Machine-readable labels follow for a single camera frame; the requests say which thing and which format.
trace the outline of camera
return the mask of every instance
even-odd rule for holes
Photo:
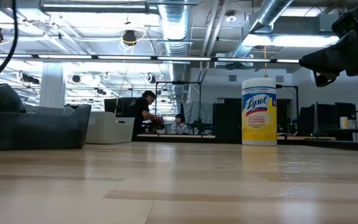
[[[358,76],[358,6],[334,22],[332,30],[339,37],[335,45],[299,61],[302,67],[313,71],[317,87],[331,84],[343,71],[350,77]]]

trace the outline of wooden floor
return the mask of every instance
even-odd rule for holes
[[[358,152],[133,143],[0,152],[0,224],[358,224]]]

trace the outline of person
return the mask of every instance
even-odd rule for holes
[[[142,97],[134,99],[129,105],[128,115],[135,118],[134,130],[132,137],[137,136],[142,128],[143,121],[161,121],[157,115],[149,113],[149,105],[151,105],[156,99],[155,94],[152,91],[145,91]]]
[[[175,124],[170,127],[170,134],[189,134],[189,127],[185,125],[185,116],[178,114],[175,116]]]

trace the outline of pillar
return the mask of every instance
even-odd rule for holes
[[[62,63],[44,63],[42,69],[40,106],[63,108],[65,106],[66,75]]]

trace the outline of lysol logo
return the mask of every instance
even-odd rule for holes
[[[269,96],[265,94],[251,97],[246,102],[247,115],[255,112],[267,111],[267,103],[269,103]]]

